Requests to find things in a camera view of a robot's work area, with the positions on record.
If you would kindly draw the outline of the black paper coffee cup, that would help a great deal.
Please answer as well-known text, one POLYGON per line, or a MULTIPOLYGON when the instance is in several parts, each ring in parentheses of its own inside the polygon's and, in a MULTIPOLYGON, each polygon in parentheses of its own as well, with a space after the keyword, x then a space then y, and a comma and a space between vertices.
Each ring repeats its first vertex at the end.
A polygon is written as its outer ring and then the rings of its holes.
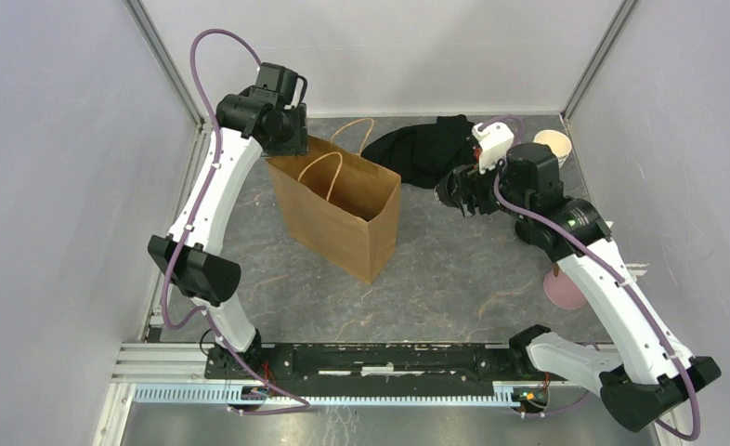
POLYGON ((460 179, 454 170, 449 171, 439 180, 434 192, 440 203, 447 207, 463 210, 460 179))

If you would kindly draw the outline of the brown paper bag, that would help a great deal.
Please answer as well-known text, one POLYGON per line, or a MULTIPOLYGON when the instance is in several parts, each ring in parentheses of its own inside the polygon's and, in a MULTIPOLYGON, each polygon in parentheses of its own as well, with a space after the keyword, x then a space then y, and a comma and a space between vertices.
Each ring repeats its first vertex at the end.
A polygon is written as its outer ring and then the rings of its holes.
POLYGON ((401 177, 358 153, 308 138, 308 154, 266 159, 289 234, 371 283, 397 245, 401 177))

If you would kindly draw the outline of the stack of white paper cups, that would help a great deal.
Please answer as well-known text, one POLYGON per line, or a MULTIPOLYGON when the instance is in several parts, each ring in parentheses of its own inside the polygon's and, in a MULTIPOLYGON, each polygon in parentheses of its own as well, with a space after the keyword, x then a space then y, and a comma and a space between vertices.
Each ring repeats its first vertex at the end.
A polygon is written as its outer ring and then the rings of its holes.
POLYGON ((559 167, 564 165, 573 148, 572 141, 565 133, 553 129, 538 132, 533 142, 548 146, 557 158, 559 167))

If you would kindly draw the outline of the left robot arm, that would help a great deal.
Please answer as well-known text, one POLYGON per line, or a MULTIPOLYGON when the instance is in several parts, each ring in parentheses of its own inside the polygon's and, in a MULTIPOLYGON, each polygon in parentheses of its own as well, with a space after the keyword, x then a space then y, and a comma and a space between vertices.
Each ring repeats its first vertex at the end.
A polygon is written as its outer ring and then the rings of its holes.
POLYGON ((229 350, 227 365, 240 378, 263 366, 260 334, 248 321, 237 295, 241 266, 221 256, 229 217, 244 180, 262 157, 308 152, 306 78, 263 62, 255 82, 216 105, 210 148, 188 200, 164 236, 150 238, 148 252, 169 287, 189 298, 194 313, 210 323, 215 342, 229 350))

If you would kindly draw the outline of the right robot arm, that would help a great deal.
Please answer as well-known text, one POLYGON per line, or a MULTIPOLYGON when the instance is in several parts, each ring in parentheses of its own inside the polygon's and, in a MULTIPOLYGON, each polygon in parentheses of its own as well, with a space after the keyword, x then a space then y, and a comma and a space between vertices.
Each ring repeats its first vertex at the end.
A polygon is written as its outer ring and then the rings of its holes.
POLYGON ((502 211, 520 240, 540 248, 572 280, 615 346, 601 352, 534 325, 509 342, 507 364, 520 379, 537 373, 564 378, 598 396, 624 428, 637 432, 688 403, 697 439, 698 392, 721 370, 667 327, 623 262, 607 223, 586 200, 567 196, 551 148, 523 143, 490 167, 453 168, 436 186, 438 200, 464 216, 502 211))

